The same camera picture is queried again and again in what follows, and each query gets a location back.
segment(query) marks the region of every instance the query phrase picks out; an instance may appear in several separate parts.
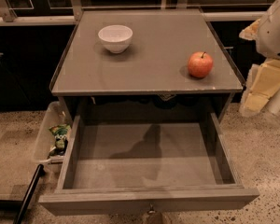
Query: bowl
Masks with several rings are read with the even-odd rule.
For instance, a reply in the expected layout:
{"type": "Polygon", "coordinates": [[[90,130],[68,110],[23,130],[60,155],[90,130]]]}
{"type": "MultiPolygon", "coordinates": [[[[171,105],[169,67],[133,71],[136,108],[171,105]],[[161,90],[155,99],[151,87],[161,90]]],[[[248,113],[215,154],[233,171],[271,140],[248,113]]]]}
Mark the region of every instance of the bowl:
{"type": "Polygon", "coordinates": [[[110,25],[102,28],[98,34],[103,46],[112,53],[122,53],[132,42],[133,31],[123,25],[110,25]]]}

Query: gray tabletop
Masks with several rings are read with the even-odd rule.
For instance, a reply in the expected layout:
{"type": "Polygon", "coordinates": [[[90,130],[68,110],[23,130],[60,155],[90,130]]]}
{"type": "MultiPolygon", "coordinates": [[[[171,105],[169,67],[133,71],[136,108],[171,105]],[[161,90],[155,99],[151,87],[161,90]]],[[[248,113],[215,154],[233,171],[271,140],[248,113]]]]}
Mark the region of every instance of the gray tabletop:
{"type": "Polygon", "coordinates": [[[237,92],[242,85],[197,9],[85,11],[53,86],[57,96],[237,92]],[[110,24],[133,30],[132,44],[112,54],[98,32],[110,24]],[[211,73],[189,76],[191,53],[214,59],[211,73]]]}

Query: black metal leg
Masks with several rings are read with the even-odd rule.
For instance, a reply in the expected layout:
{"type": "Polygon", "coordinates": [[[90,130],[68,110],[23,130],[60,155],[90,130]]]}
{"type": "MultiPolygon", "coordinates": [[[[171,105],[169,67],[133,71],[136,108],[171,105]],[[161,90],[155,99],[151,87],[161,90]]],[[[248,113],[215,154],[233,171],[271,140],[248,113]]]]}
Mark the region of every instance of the black metal leg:
{"type": "Polygon", "coordinates": [[[29,188],[26,191],[25,197],[24,197],[23,201],[21,202],[21,208],[14,219],[14,222],[13,222],[14,224],[21,224],[21,220],[23,219],[25,212],[28,208],[29,202],[31,201],[31,198],[35,192],[35,188],[37,186],[38,179],[40,176],[42,176],[44,174],[45,174],[44,165],[39,164],[35,170],[34,177],[30,182],[29,188]]]}

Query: red apple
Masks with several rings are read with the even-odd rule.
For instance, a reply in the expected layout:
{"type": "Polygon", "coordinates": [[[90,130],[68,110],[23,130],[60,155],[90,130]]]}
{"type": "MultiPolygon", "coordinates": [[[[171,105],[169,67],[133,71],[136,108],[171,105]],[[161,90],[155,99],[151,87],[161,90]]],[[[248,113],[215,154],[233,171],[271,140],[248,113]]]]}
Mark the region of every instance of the red apple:
{"type": "Polygon", "coordinates": [[[188,60],[188,71],[193,77],[206,77],[214,65],[213,58],[203,51],[198,51],[190,55],[188,60]]]}

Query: white container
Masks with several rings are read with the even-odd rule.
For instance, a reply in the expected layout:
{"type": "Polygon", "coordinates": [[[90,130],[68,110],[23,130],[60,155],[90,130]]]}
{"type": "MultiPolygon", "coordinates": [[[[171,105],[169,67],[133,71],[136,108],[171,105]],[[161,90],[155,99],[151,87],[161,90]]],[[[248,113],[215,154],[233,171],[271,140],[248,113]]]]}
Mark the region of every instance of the white container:
{"type": "Polygon", "coordinates": [[[133,31],[123,25],[106,26],[98,34],[103,46],[112,53],[122,53],[132,42],[133,31]]]}
{"type": "Polygon", "coordinates": [[[33,161],[38,164],[44,164],[45,167],[48,167],[53,172],[60,172],[63,156],[49,157],[50,149],[55,144],[55,137],[49,131],[49,128],[63,124],[64,121],[65,115],[60,103],[50,103],[35,140],[33,161]]]}

